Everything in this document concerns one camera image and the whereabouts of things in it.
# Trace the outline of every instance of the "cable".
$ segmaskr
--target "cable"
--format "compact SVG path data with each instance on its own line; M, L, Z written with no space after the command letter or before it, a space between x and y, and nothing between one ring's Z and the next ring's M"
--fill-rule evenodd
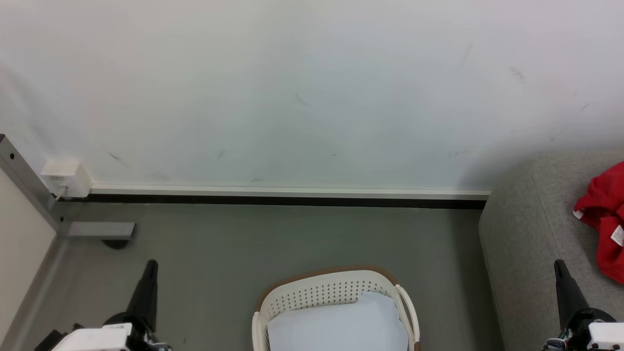
M67 192L67 190L69 189L66 185L61 187L61 193L59 193L59 195L56 197L56 201L58 201L61 197L63 197L63 195L65 195L65 193Z

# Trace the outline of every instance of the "basket rim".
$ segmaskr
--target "basket rim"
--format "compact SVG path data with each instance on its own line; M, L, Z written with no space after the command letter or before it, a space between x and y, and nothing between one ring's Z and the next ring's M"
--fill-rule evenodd
M345 266L339 266L339 267L331 267L331 268L313 270L311 272L306 272L306 273L302 273L302 274L298 274L298 275L293 275L292 277L288 277L286 279L279 280L279 281L269 285L269 287L266 288L262 292L262 294L260 295L260 298L258 299L258 302L256 303L256 310L255 310L255 312L260 312L260 310L262 308L262 303L265 301L265 298L268 296L268 294L270 294L271 291L275 290L276 288L278 288L278 287L280 287L282 285L286 285L288 283L296 282L297 280L302 280L302 279L316 277L318 275L331 274L331 273L340 273L340 272L348 272L350 270L371 270L373 272L377 272L377 273L383 275L386 279L388 279L390 281L390 283L392 283L392 285L397 285L399 283L399 281L396 280L396 278L392 274L390 274L390 272L388 272L387 270L385 270L385 269L383 269L381 267L378 267L376 265L345 265Z

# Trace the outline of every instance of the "gray floor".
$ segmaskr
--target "gray floor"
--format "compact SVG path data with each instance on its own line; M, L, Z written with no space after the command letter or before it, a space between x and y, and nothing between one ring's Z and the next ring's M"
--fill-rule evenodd
M156 259L158 337L176 351L251 350L272 282L337 265L388 269L410 294L422 349L502 350L477 233L480 211L257 205L84 204L82 220L139 223L124 250L69 244L24 350L74 322L123 311Z

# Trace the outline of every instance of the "white cloth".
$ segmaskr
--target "white cloth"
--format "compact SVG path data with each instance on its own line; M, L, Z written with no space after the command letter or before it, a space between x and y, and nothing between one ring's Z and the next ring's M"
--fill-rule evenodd
M268 323L271 351L406 351L392 298L365 292L353 304L291 310Z

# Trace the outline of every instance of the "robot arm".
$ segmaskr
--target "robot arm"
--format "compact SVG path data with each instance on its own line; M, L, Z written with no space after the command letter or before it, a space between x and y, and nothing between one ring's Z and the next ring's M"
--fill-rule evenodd
M563 260L555 261L561 334L546 340L544 350L598 351L624 347L624 323L589 307Z
M125 312L109 318L102 328L74 324L69 334L53 330L35 351L172 351L154 336L157 276L158 263L149 260Z

